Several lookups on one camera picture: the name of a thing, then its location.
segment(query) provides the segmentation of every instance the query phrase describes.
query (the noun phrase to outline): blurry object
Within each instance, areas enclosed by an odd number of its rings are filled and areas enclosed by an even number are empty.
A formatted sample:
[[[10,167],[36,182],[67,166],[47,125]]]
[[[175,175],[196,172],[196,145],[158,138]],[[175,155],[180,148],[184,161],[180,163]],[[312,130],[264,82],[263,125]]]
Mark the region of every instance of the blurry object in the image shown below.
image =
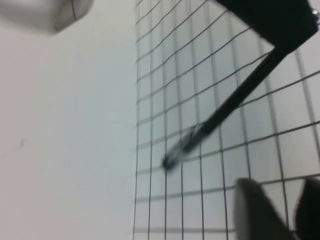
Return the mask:
[[[67,0],[53,18],[55,29],[62,31],[83,18],[90,11],[93,2],[94,0]]]
[[[320,239],[320,181],[307,178],[295,214],[296,233],[301,240]]]
[[[84,17],[93,2],[94,0],[0,0],[0,23],[54,34]]]
[[[248,178],[236,182],[234,225],[238,240],[295,240],[261,186]]]

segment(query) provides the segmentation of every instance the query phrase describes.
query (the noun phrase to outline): white surface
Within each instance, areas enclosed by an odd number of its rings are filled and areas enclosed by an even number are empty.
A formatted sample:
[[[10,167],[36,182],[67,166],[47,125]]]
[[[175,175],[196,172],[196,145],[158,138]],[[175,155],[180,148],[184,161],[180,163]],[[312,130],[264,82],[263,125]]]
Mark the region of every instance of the white surface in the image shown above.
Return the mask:
[[[54,36],[0,19],[0,239],[131,239],[135,21],[105,0]]]
[[[137,13],[140,11],[140,18],[150,10],[150,2],[154,6],[158,1],[142,0],[139,4],[140,9],[137,9]],[[169,110],[164,113],[167,120],[166,129],[159,125],[159,117],[153,121],[144,121],[144,123],[141,123],[138,127],[138,152],[141,151],[142,153],[138,158],[138,166],[146,166],[145,168],[139,168],[145,171],[138,173],[138,179],[143,175],[147,176],[146,179],[150,179],[149,169],[150,166],[152,166],[151,179],[153,179],[153,175],[155,175],[156,179],[161,182],[161,184],[151,185],[151,203],[153,203],[153,201],[165,201],[165,195],[163,194],[165,190],[165,174],[158,168],[165,152],[163,150],[161,154],[161,152],[157,150],[157,154],[152,153],[152,159],[150,159],[150,155],[144,154],[145,149],[147,149],[148,152],[153,152],[155,146],[163,142],[167,142],[168,148],[171,147],[180,139],[180,127],[182,127],[183,130],[187,130],[188,127],[192,127],[197,123],[197,119],[204,121],[206,117],[214,112],[216,104],[218,106],[221,105],[237,88],[237,85],[243,82],[261,62],[261,60],[257,58],[272,49],[272,46],[263,40],[261,41],[262,48],[260,48],[259,38],[251,30],[237,36],[232,43],[226,44],[232,37],[236,36],[236,34],[248,28],[233,15],[222,15],[211,27],[205,30],[209,23],[212,23],[224,12],[224,9],[212,1],[206,2],[199,9],[197,8],[203,3],[203,0],[176,0],[171,2],[171,4],[170,2],[170,0],[161,0],[151,11],[151,14],[140,21],[138,26],[140,29],[139,36],[141,36],[146,33],[150,27],[155,26],[159,22],[159,19],[168,13],[177,3],[175,10],[171,12],[173,14],[168,14],[151,34],[148,35],[148,37],[151,38],[148,39],[148,43],[139,42],[139,48],[141,49],[139,56],[141,56],[141,53],[148,52],[147,48],[152,50],[151,57],[144,57],[138,62],[138,65],[141,65],[139,69],[145,70],[145,72],[140,72],[139,76],[141,77],[153,69],[159,69],[154,72],[152,71],[151,75],[149,74],[147,77],[141,79],[141,85],[143,84],[143,87],[140,87],[139,90],[146,96],[150,95],[150,93],[152,95],[154,90],[158,90],[161,87],[164,88],[163,97],[166,97],[166,99],[165,103],[161,103],[161,107],[169,108]],[[314,8],[320,9],[319,1],[313,0],[311,3]],[[174,26],[178,26],[176,31],[170,33]],[[223,157],[225,185],[232,187],[235,185],[237,178],[248,177],[249,174],[251,174],[253,179],[264,183],[263,188],[266,194],[273,201],[275,208],[284,221],[286,220],[285,192],[289,225],[290,228],[294,229],[295,226],[293,225],[292,217],[294,216],[295,204],[302,186],[301,181],[296,180],[296,178],[320,174],[320,159],[315,142],[315,134],[320,134],[320,127],[319,125],[315,127],[308,126],[308,124],[314,123],[312,121],[320,120],[320,74],[310,78],[307,77],[304,82],[295,82],[314,72],[320,71],[319,38],[320,33],[317,33],[300,48],[299,53],[301,59],[299,58],[299,54],[295,52],[287,56],[269,78],[244,102],[247,103],[250,100],[255,101],[235,110],[222,124],[222,145],[219,144],[218,131],[212,134],[210,138],[201,145],[201,154],[206,154],[206,156],[202,158],[202,169],[200,168],[201,165],[199,161],[200,150],[197,149],[188,156],[191,159],[183,164],[183,171],[180,166],[174,172],[168,173],[168,228],[177,228],[177,232],[179,232],[179,228],[181,228],[179,220],[182,218],[181,209],[179,208],[183,207],[184,228],[196,228],[195,231],[199,231],[200,233],[200,235],[198,233],[185,233],[184,239],[202,239],[201,233],[203,225],[205,229],[225,229],[225,215],[227,215],[228,229],[234,230],[234,190],[231,189],[226,191],[225,201],[227,213],[225,213],[221,161]],[[193,39],[193,46],[191,44],[185,46],[191,39]],[[159,54],[159,49],[163,51],[163,55]],[[215,64],[214,74],[209,56],[211,49],[218,51],[214,54],[213,59],[213,63]],[[149,61],[149,59],[152,59],[152,63],[149,64],[148,62],[148,65],[146,65],[145,61]],[[232,74],[235,70],[249,63],[251,63],[249,66],[241,69],[236,74]],[[215,82],[221,81],[215,86],[218,96],[215,96],[216,93],[212,87],[214,83],[213,77],[215,77]],[[146,79],[152,82],[152,84],[146,83]],[[261,97],[270,91],[275,92],[268,96]],[[311,102],[312,109],[308,109],[307,107],[308,98]],[[158,95],[153,95],[151,100],[143,100],[140,103],[140,115],[152,117],[154,114],[157,114],[159,112],[156,107],[158,103],[153,104],[153,109],[144,106],[148,105],[148,101],[160,101],[160,99],[161,101],[163,100],[163,98],[160,98]],[[148,144],[151,125],[153,125],[153,142],[152,144],[150,144],[150,142]],[[281,182],[280,158],[283,166],[283,178],[286,181],[284,188]],[[203,223],[201,171],[202,187],[204,189]],[[138,197],[138,202],[143,202],[139,203],[139,205],[149,205],[148,193],[149,192],[146,193],[147,198],[141,199]],[[154,217],[151,212],[150,219],[154,219]],[[135,220],[138,222],[141,221],[139,217],[136,217]],[[148,216],[146,217],[144,225],[140,225],[139,227],[148,229]],[[180,240],[182,237],[179,233],[172,233],[168,236],[170,240]],[[235,234],[229,233],[228,237],[229,240],[235,239]],[[164,236],[158,235],[157,239],[163,240]],[[222,240],[226,239],[226,234],[206,233],[205,239]]]

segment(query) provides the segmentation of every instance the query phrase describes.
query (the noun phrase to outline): black object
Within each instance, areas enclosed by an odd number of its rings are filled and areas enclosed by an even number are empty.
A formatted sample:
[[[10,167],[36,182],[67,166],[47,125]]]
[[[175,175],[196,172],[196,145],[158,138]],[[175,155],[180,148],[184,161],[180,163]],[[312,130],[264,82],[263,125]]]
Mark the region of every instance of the black object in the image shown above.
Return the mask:
[[[234,204],[234,224],[238,240],[295,239],[256,181],[238,179]]]
[[[289,53],[318,31],[317,21],[308,0],[218,2],[272,43],[274,49],[199,129],[192,130],[167,152],[162,161],[166,170],[178,165],[184,156],[207,138]]]
[[[320,181],[312,178],[305,180],[295,224],[301,240],[320,239]]]

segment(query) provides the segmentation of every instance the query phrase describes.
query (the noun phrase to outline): blurry gray object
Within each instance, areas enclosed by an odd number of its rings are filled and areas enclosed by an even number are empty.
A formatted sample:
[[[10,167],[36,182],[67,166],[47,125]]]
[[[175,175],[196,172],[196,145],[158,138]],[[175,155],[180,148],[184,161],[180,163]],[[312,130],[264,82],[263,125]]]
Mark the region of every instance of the blurry gray object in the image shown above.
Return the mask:
[[[0,0],[0,23],[54,34],[83,18],[94,0]]]
[[[83,18],[91,9],[94,0],[68,0],[53,18],[54,27],[61,31]]]

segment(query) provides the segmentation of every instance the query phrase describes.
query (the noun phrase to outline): white background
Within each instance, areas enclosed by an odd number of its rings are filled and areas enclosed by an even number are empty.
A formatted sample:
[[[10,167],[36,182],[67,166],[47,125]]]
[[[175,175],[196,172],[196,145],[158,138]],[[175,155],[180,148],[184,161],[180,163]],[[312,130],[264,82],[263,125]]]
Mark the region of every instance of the white background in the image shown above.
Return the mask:
[[[20,23],[0,17],[0,239],[131,239],[135,4],[96,0],[57,35]]]

